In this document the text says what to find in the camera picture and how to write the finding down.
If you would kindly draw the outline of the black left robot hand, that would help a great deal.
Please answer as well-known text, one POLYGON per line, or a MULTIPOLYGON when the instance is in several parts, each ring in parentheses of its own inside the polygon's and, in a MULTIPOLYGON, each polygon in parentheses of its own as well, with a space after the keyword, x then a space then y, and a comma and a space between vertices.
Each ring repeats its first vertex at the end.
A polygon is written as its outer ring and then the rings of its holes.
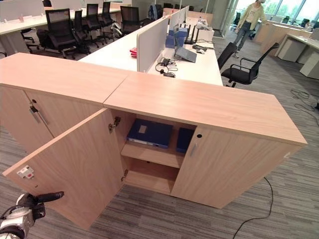
POLYGON ((31 209, 33 220, 41 219, 45 217, 44 203, 58 200, 64 196, 63 191, 41 194, 34 196, 30 193, 23 194, 18 200, 17 205, 31 209))

